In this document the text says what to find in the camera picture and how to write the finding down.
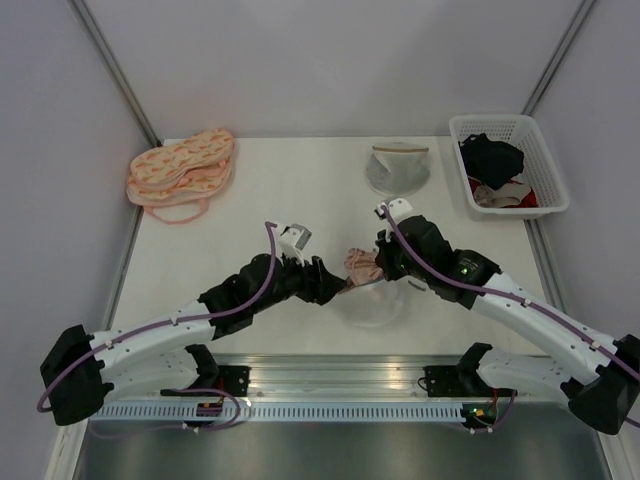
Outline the pink bra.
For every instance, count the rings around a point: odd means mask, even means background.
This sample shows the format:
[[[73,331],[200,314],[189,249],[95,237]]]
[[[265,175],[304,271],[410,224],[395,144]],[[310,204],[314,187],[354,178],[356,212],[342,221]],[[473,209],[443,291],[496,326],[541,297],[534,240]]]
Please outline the pink bra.
[[[376,264],[377,251],[352,248],[344,260],[347,272],[346,289],[368,285],[383,278],[383,270]]]

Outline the blue-zipper white mesh laundry bag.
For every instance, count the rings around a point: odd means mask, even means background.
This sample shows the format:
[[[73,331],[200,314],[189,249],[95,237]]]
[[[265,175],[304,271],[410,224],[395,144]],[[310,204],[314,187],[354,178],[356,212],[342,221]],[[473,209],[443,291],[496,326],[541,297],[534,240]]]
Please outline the blue-zipper white mesh laundry bag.
[[[341,320],[360,328],[377,328],[393,322],[403,304],[400,286],[383,280],[353,287],[331,301]]]

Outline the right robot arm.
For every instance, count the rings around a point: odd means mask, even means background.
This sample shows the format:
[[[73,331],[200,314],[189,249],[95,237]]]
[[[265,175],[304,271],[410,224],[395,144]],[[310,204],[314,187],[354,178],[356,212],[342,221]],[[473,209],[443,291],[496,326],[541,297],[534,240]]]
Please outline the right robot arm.
[[[440,299],[496,320],[544,352],[518,356],[486,343],[472,345],[456,371],[459,388],[478,395],[508,389],[554,401],[592,429],[616,435],[633,421],[639,397],[639,340],[615,339],[548,305],[498,264],[454,249],[438,227],[409,211],[376,209],[387,229],[377,235],[377,265],[388,281],[425,285]]]

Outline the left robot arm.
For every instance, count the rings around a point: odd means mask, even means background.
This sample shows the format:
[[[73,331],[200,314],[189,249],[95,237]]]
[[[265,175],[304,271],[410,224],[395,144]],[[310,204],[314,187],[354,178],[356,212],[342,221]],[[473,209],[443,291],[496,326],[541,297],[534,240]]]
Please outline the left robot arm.
[[[37,409],[67,426],[125,397],[209,395],[219,375],[209,342],[250,326],[255,315],[291,297],[324,305],[346,285],[319,257],[301,262],[263,253],[174,313],[128,329],[88,333],[72,326],[40,366],[45,392]]]

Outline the beige-trim mesh laundry bag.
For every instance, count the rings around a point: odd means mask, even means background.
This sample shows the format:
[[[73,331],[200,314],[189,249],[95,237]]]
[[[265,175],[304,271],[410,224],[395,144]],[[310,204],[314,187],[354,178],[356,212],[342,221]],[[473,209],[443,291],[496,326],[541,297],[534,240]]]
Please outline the beige-trim mesh laundry bag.
[[[387,197],[410,195],[429,176],[429,148],[407,142],[374,144],[365,166],[369,186]]]

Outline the beige bra in basket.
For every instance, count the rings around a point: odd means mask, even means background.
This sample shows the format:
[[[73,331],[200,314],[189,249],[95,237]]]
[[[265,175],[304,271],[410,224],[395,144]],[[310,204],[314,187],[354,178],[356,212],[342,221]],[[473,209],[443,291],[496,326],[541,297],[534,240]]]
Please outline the beige bra in basket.
[[[530,186],[520,183],[507,183],[497,190],[479,185],[473,191],[473,198],[483,208],[517,207],[532,192]]]

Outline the pink patterned laundry bag stack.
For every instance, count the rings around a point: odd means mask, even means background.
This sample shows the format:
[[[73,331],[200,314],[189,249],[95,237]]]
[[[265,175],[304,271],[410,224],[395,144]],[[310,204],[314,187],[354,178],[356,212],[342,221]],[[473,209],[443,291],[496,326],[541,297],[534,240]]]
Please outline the pink patterned laundry bag stack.
[[[235,138],[224,128],[204,130],[164,144],[134,158],[126,182],[128,200],[167,225],[182,225],[203,216],[210,199],[231,182]],[[158,211],[193,204],[194,215],[162,218]]]

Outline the black garment in basket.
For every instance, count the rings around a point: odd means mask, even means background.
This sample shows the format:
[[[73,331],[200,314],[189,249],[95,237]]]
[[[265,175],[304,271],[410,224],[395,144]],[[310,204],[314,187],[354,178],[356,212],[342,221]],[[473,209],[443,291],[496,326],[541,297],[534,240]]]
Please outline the black garment in basket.
[[[524,171],[524,153],[486,134],[470,135],[459,143],[465,171],[492,189],[498,189]]]

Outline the red garment in basket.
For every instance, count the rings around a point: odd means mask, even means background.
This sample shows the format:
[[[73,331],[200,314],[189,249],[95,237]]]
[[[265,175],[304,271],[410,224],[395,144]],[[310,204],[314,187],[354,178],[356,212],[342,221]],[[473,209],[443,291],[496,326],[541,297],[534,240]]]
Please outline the red garment in basket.
[[[468,177],[468,183],[469,183],[469,186],[470,186],[470,189],[471,189],[472,197],[473,197],[473,191],[475,190],[475,188],[477,186],[485,185],[484,183],[480,182],[478,179],[475,179],[473,177]],[[515,180],[509,180],[507,183],[520,183],[520,182],[517,182]],[[517,206],[517,207],[507,207],[507,208],[537,208],[537,207],[538,207],[538,201],[537,201],[536,194],[535,194],[535,192],[533,190],[533,192],[531,194],[529,194],[522,201],[522,203],[519,206]]]

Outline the white plastic basket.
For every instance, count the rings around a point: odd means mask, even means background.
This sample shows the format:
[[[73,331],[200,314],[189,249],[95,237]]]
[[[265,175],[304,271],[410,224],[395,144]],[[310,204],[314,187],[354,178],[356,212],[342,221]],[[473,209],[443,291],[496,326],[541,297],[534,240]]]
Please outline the white plastic basket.
[[[567,190],[532,117],[457,115],[449,130],[473,219],[532,220],[568,209]]]

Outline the aluminium rail table edge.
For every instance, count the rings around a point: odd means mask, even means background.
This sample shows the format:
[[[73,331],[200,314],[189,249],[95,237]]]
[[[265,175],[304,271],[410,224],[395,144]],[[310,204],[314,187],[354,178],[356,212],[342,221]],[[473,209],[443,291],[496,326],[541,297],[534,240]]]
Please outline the aluminium rail table edge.
[[[515,355],[485,344],[461,357],[221,355],[195,352],[196,365],[164,369],[165,396],[204,396],[213,389],[269,398],[508,398],[514,392],[564,403],[608,387],[619,366],[608,358],[586,374],[559,361]]]

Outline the right aluminium corner post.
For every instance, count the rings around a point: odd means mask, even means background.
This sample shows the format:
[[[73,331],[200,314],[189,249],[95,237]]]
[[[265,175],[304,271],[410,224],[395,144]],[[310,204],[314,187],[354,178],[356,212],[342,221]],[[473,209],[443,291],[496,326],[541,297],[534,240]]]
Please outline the right aluminium corner post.
[[[535,113],[598,4],[598,0],[579,1],[575,12],[572,14],[531,94],[525,102],[521,110],[522,115],[532,116]]]

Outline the aluminium corner post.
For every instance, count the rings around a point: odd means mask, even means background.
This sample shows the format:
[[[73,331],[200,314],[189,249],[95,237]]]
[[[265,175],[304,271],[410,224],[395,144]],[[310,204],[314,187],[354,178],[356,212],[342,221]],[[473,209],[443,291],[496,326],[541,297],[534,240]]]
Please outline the aluminium corner post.
[[[522,115],[532,116],[535,113],[598,4],[598,0],[579,1],[575,12],[572,14],[531,94],[525,102],[521,110]]]
[[[106,35],[85,0],[69,0],[68,5],[81,24],[91,45],[96,50],[101,63],[112,79],[117,91],[124,101],[138,129],[152,147],[162,143],[161,138],[152,126],[134,89],[132,88],[120,62],[118,61]]]

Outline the left aluminium corner post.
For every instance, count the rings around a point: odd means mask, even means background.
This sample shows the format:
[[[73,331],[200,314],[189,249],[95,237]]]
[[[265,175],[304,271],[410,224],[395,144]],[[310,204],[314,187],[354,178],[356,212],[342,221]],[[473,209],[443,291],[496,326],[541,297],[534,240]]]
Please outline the left aluminium corner post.
[[[101,63],[112,79],[117,91],[124,101],[138,129],[152,147],[162,143],[161,138],[152,126],[134,89],[132,88],[120,62],[118,61],[106,35],[85,0],[69,0],[68,5],[81,24],[91,45],[96,50]]]

